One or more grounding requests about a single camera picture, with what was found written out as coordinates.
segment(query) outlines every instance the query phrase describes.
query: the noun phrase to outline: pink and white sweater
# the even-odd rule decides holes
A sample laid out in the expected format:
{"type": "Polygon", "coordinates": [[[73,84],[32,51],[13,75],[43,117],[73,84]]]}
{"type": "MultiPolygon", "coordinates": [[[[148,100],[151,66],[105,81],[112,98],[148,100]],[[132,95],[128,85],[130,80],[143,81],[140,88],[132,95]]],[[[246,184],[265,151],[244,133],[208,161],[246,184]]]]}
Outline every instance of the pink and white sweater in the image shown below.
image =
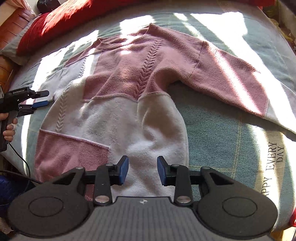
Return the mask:
{"type": "Polygon", "coordinates": [[[113,187],[114,198],[172,196],[173,188],[161,186],[156,159],[188,166],[186,127],[166,93],[177,80],[296,131],[295,94],[273,76],[207,41],[150,24],[98,39],[43,86],[56,101],[39,132],[37,178],[76,166],[95,170],[127,155],[126,183],[113,187]],[[291,108],[283,111],[286,103],[291,108]]]}

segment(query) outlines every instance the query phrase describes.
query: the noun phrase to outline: gray plastic base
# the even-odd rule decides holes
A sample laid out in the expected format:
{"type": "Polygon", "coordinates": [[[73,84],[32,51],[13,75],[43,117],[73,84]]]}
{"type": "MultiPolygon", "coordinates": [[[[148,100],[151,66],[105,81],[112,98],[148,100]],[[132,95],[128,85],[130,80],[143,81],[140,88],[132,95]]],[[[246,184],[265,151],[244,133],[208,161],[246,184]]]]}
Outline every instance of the gray plastic base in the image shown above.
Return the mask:
{"type": "MultiPolygon", "coordinates": [[[[50,239],[18,235],[13,240],[233,241],[206,229],[192,210],[173,205],[168,197],[118,197],[111,206],[95,208],[82,226],[68,234],[50,239]]],[[[251,240],[273,239],[265,235],[251,240]]]]}

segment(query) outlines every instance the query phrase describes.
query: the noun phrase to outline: metal screw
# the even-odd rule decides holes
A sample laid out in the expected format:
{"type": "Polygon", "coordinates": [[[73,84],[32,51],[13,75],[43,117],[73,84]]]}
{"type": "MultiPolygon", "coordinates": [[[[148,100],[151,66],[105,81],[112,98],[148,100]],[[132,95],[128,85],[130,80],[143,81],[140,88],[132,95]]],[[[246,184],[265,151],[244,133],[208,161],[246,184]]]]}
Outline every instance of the metal screw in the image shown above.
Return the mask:
{"type": "Polygon", "coordinates": [[[183,204],[189,203],[189,202],[191,202],[191,198],[190,197],[187,197],[187,196],[179,196],[177,198],[177,202],[178,203],[183,203],[183,204]]]}
{"type": "Polygon", "coordinates": [[[94,200],[98,203],[106,203],[106,202],[109,202],[110,198],[105,195],[100,195],[100,196],[97,196],[94,200]]]}

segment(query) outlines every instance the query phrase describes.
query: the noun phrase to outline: pink fabric panel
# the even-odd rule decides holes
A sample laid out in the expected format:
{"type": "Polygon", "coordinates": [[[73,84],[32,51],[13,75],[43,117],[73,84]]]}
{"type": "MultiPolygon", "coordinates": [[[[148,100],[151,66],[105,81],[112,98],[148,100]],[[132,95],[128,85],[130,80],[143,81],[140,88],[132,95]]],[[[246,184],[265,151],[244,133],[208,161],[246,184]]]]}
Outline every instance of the pink fabric panel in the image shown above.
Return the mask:
{"type": "Polygon", "coordinates": [[[86,80],[84,99],[166,91],[180,80],[189,87],[264,117],[267,95],[246,61],[190,35],[150,24],[129,37],[99,39],[102,49],[94,74],[86,80]]]}
{"type": "Polygon", "coordinates": [[[108,163],[109,148],[85,139],[40,130],[36,148],[36,178],[48,181],[70,169],[87,171],[108,163]]]}

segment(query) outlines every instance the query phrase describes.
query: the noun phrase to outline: sunlight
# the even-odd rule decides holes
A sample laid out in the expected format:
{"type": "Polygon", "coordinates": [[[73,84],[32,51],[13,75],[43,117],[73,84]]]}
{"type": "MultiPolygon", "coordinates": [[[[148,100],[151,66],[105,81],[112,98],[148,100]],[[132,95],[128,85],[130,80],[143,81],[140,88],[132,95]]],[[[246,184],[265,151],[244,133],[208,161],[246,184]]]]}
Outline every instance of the sunlight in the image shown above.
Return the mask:
{"type": "MultiPolygon", "coordinates": [[[[214,47],[212,44],[209,44],[209,49],[214,47]]],[[[236,96],[240,99],[241,104],[245,106],[245,108],[249,108],[251,111],[260,113],[256,104],[254,103],[252,97],[248,93],[247,89],[244,87],[240,79],[236,76],[235,71],[232,69],[228,61],[219,53],[219,51],[215,51],[213,48],[212,51],[209,51],[210,55],[212,55],[213,60],[220,67],[222,73],[225,76],[225,79],[230,83],[233,91],[236,96]]]]}
{"type": "MultiPolygon", "coordinates": [[[[38,91],[41,85],[47,80],[48,76],[52,74],[52,72],[59,67],[59,65],[63,62],[63,59],[66,53],[73,48],[71,53],[74,55],[75,51],[82,45],[86,45],[87,43],[94,43],[98,38],[99,30],[95,30],[91,32],[89,35],[80,38],[77,41],[72,42],[67,47],[62,48],[56,52],[53,52],[42,58],[40,65],[37,69],[33,85],[31,87],[32,90],[38,91]]],[[[94,56],[90,55],[86,59],[85,69],[83,76],[89,76],[92,67],[92,61],[94,56]]],[[[28,99],[26,104],[33,104],[33,99],[28,99]]],[[[30,125],[31,115],[24,116],[23,127],[21,132],[21,148],[22,148],[22,156],[26,160],[27,159],[27,138],[28,131],[30,125]]]]}
{"type": "Polygon", "coordinates": [[[192,13],[191,16],[215,33],[237,57],[247,61],[261,72],[260,76],[264,76],[264,78],[260,78],[256,73],[254,76],[264,87],[277,120],[285,127],[296,126],[296,117],[280,82],[242,37],[248,33],[242,13],[227,12],[221,15],[192,13]]]}
{"type": "Polygon", "coordinates": [[[93,67],[94,67],[93,63],[94,62],[93,62],[93,60],[94,60],[94,55],[93,54],[86,57],[86,59],[85,59],[85,68],[84,68],[82,77],[88,77],[94,72],[94,69],[93,69],[93,67]]]}
{"type": "Polygon", "coordinates": [[[276,175],[276,169],[274,170],[266,170],[266,167],[269,165],[268,164],[268,140],[267,140],[267,135],[266,131],[262,129],[261,127],[258,126],[253,126],[253,125],[247,125],[249,128],[250,132],[254,134],[255,140],[254,144],[259,145],[256,147],[258,150],[260,150],[260,160],[258,164],[258,172],[257,172],[257,177],[255,181],[255,187],[254,189],[258,192],[269,192],[267,197],[269,197],[270,200],[274,202],[276,207],[279,207],[279,187],[277,183],[277,175],[276,175]],[[264,178],[268,179],[268,185],[271,186],[272,188],[270,189],[264,189],[263,183],[264,183],[264,178]]]}
{"type": "Polygon", "coordinates": [[[296,162],[295,162],[295,156],[296,156],[296,143],[292,140],[290,140],[289,138],[287,138],[285,135],[283,135],[283,139],[286,145],[286,153],[288,155],[288,160],[289,160],[289,165],[290,165],[290,174],[291,174],[291,182],[293,185],[293,193],[296,192],[296,172],[294,170],[296,170],[296,162]]]}
{"type": "Polygon", "coordinates": [[[87,43],[91,43],[93,44],[97,39],[98,39],[98,35],[99,35],[99,30],[95,30],[93,32],[91,32],[89,35],[84,36],[82,38],[80,38],[79,40],[72,42],[70,45],[74,45],[74,49],[73,49],[73,53],[75,53],[75,51],[82,45],[86,45],[87,43]]]}
{"type": "Polygon", "coordinates": [[[80,108],[79,112],[83,112],[86,105],[87,105],[87,103],[84,103],[83,106],[80,108]]]}
{"type": "Polygon", "coordinates": [[[55,9],[54,12],[50,12],[43,20],[42,35],[50,31],[52,27],[56,26],[55,23],[57,23],[61,19],[61,16],[65,15],[64,13],[65,9],[69,8],[70,11],[74,13],[75,9],[80,9],[85,4],[86,4],[85,0],[76,0],[74,2],[66,1],[63,3],[62,8],[58,8],[58,9],[55,9]]]}
{"type": "Polygon", "coordinates": [[[178,18],[182,21],[188,21],[188,18],[183,13],[174,12],[174,15],[176,18],[178,18]]]}
{"type": "MultiPolygon", "coordinates": [[[[59,64],[59,60],[52,60],[55,53],[52,53],[44,58],[42,58],[40,65],[37,69],[31,90],[38,91],[40,86],[46,81],[46,77],[48,74],[59,64]]],[[[33,104],[34,99],[26,100],[26,104],[33,104]]],[[[30,125],[31,115],[25,115],[22,132],[21,132],[21,148],[22,148],[22,157],[26,161],[27,160],[27,138],[28,138],[28,131],[30,125]]],[[[23,163],[24,171],[26,173],[26,165],[23,163]]]]}
{"type": "Polygon", "coordinates": [[[183,13],[174,13],[176,18],[182,20],[182,24],[192,33],[192,35],[201,40],[205,40],[205,37],[190,23],[188,23],[188,18],[183,13]]]}
{"type": "Polygon", "coordinates": [[[130,53],[131,53],[130,50],[122,50],[122,51],[120,51],[121,55],[130,54],[130,53]]]}
{"type": "Polygon", "coordinates": [[[129,35],[154,22],[154,18],[150,15],[123,20],[122,22],[120,22],[121,34],[124,36],[129,35]]]}

